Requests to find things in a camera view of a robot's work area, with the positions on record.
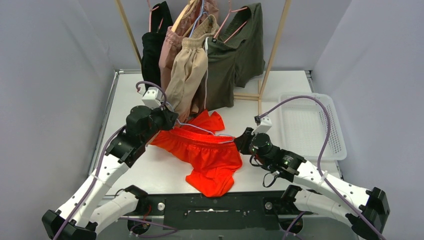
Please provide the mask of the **light blue wire hanger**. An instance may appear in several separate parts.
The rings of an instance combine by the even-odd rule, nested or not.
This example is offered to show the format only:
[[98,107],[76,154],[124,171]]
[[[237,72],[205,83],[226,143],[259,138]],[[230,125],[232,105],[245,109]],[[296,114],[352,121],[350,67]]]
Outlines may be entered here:
[[209,131],[207,129],[201,128],[199,126],[196,126],[196,125],[193,125],[193,124],[190,124],[190,123],[181,123],[179,119],[176,120],[175,126],[177,124],[180,125],[180,126],[189,126],[189,127],[198,129],[200,131],[203,131],[203,132],[206,132],[208,134],[211,134],[211,135],[213,135],[215,137],[229,137],[230,138],[230,140],[221,141],[220,144],[231,143],[231,142],[234,142],[234,140],[235,140],[235,137],[232,136],[232,135],[228,135],[228,134],[216,134],[216,133],[213,133],[212,131]]

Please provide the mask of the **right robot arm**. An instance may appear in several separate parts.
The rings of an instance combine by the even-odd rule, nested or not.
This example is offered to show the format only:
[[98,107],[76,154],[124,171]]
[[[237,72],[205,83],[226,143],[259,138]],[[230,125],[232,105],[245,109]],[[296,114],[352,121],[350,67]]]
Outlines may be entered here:
[[390,215],[386,193],[378,188],[356,186],[324,172],[320,163],[284,150],[271,142],[265,132],[248,127],[234,140],[237,150],[249,155],[259,167],[291,184],[281,198],[282,209],[289,213],[310,212],[348,225],[365,240],[383,240]]

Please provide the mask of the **orange shorts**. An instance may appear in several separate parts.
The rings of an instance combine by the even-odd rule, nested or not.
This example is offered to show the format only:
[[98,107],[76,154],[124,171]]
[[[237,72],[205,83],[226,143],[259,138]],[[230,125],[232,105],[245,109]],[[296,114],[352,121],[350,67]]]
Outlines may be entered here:
[[[225,130],[224,121],[216,111],[208,113],[205,110],[187,124],[215,134]],[[188,184],[206,197],[221,197],[233,187],[233,175],[243,165],[234,142],[220,143],[230,139],[181,125],[161,131],[151,144],[192,166],[191,173],[185,178]]]

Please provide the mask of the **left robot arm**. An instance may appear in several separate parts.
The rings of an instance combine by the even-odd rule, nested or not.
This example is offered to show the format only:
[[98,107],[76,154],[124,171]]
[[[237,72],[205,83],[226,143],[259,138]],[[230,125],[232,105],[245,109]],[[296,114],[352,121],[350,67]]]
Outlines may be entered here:
[[124,215],[143,213],[148,207],[147,193],[134,185],[107,203],[99,203],[146,151],[154,136],[174,127],[178,116],[164,104],[153,109],[144,105],[133,107],[126,124],[107,140],[92,174],[69,200],[43,215],[48,237],[51,240],[94,240]]

